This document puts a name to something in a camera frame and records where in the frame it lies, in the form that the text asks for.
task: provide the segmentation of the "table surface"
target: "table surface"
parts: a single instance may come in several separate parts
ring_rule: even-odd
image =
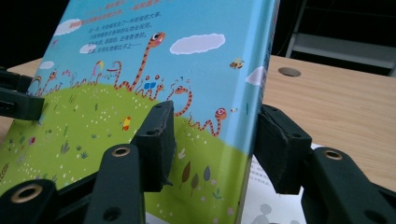
[[[8,71],[33,76],[41,60]],[[288,77],[279,68],[297,69]],[[374,183],[396,191],[396,78],[272,56],[263,102],[313,138],[348,154]],[[0,143],[12,119],[0,117]]]

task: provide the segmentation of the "book cover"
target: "book cover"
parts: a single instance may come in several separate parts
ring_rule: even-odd
[[[96,172],[106,149],[172,100],[173,186],[145,194],[148,223],[240,221],[277,9],[71,0],[27,92],[45,98],[42,116],[14,120],[0,147],[0,193],[35,178],[61,189]]]

